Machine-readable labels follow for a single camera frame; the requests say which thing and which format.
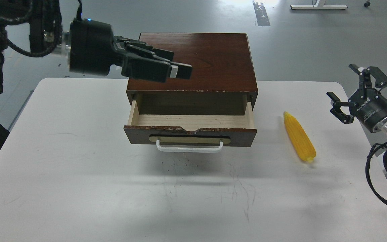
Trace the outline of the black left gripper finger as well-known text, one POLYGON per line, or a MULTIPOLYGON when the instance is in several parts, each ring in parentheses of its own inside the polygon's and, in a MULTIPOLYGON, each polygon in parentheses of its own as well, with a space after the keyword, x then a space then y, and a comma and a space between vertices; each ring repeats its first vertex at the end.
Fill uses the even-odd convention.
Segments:
POLYGON ((189 64, 135 54, 126 55, 121 64, 121 75, 125 77, 161 83, 169 78, 190 79, 192 71, 193 67, 189 64))
POLYGON ((155 48, 152 45, 141 40, 134 40, 122 36, 115 36, 114 43, 117 49, 124 50, 127 53, 133 53, 135 55, 150 59, 165 59, 170 62, 173 61, 174 52, 155 48))

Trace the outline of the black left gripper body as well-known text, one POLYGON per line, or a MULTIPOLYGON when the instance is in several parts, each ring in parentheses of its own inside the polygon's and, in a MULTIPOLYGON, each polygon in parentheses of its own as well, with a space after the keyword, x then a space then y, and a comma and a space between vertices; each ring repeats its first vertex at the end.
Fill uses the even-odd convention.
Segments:
POLYGON ((87 19, 73 20, 70 36, 70 72, 106 76, 112 65, 122 64, 110 24, 87 19))

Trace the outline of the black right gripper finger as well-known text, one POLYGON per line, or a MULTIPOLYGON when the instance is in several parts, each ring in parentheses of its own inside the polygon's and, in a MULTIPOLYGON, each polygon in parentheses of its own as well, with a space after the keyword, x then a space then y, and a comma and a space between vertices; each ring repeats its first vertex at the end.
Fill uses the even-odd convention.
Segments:
POLYGON ((387 75, 385 75, 379 67, 358 67, 355 64, 349 64, 348 67, 359 76, 359 91, 367 89, 382 89, 387 87, 387 75))
POLYGON ((341 107, 351 107, 351 103, 342 102, 337 97, 337 95, 330 91, 327 92, 327 96, 331 99, 332 108, 330 109, 330 113, 334 115, 343 124, 353 123, 355 117, 351 114, 345 114, 341 109, 341 107))

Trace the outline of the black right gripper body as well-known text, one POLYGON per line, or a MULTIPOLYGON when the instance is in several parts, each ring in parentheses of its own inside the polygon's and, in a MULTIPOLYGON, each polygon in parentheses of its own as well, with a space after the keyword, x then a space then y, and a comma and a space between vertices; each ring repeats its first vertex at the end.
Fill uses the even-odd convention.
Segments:
POLYGON ((349 112, 355 116, 370 133, 377 133, 377 124, 387 118, 387 99, 376 89, 357 90, 349 99, 349 112))

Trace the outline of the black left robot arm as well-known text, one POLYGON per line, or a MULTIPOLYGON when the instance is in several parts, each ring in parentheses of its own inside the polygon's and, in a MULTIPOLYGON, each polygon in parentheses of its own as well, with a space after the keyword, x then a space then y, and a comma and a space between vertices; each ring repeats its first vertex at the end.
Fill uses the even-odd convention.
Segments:
POLYGON ((110 24, 83 17, 82 1, 64 31, 58 0, 0 0, 0 94, 8 48, 31 58, 62 56, 69 72, 83 75, 106 76, 112 66, 124 77, 160 83, 192 75, 192 65, 175 62, 172 51, 116 36, 110 24))

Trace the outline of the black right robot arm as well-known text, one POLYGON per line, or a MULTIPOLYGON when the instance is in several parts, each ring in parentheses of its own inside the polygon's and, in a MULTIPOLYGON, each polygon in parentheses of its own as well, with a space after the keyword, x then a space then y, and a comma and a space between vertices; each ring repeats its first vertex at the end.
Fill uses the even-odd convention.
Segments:
MULTIPOLYGON (((381 94, 387 87, 387 75, 378 67, 358 67, 350 64, 359 76, 358 89, 342 102, 333 92, 327 92, 331 99, 330 112, 344 124, 357 119, 370 133, 382 132, 387 138, 387 99, 381 94)), ((387 172, 387 151, 383 155, 383 165, 387 172)))

